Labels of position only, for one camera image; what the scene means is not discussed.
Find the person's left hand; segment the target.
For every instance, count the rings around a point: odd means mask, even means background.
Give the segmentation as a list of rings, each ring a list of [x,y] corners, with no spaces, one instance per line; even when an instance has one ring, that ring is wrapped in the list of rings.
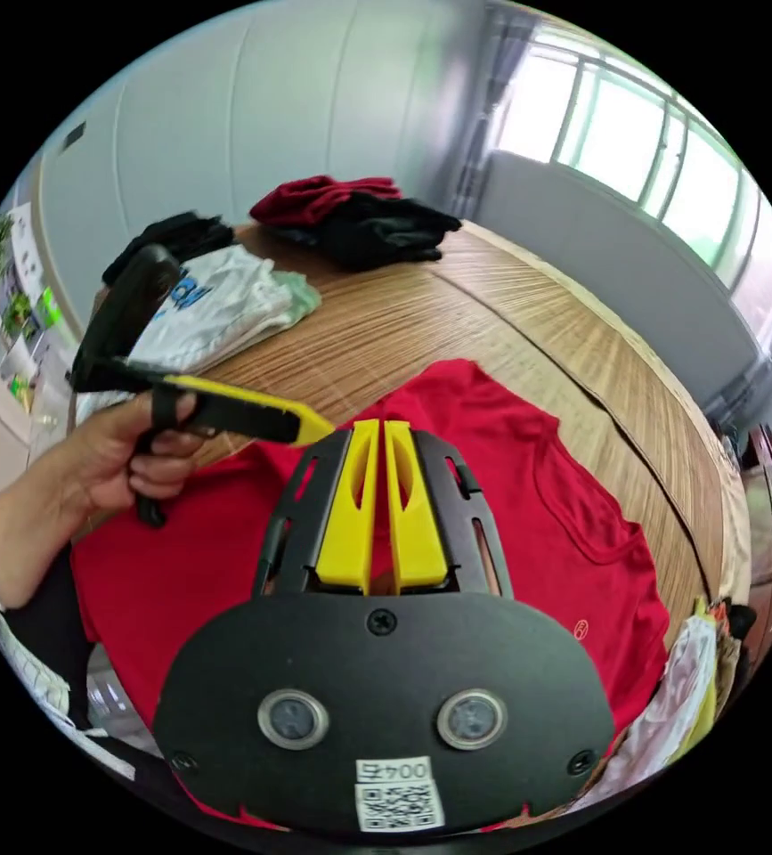
[[[164,499],[181,491],[203,442],[173,427],[138,451],[150,427],[150,397],[139,395],[95,412],[27,469],[13,487],[9,524],[25,572],[46,569],[96,513],[126,509],[138,494]]]

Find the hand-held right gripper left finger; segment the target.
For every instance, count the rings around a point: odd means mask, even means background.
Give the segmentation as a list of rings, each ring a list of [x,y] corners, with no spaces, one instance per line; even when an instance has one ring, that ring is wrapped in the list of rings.
[[[315,564],[321,584],[370,590],[378,479],[379,422],[358,420],[348,437]]]

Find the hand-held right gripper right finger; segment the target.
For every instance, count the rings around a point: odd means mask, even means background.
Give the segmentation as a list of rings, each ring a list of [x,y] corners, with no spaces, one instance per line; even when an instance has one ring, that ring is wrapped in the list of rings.
[[[409,423],[385,422],[385,452],[395,593],[440,586],[448,564]]]

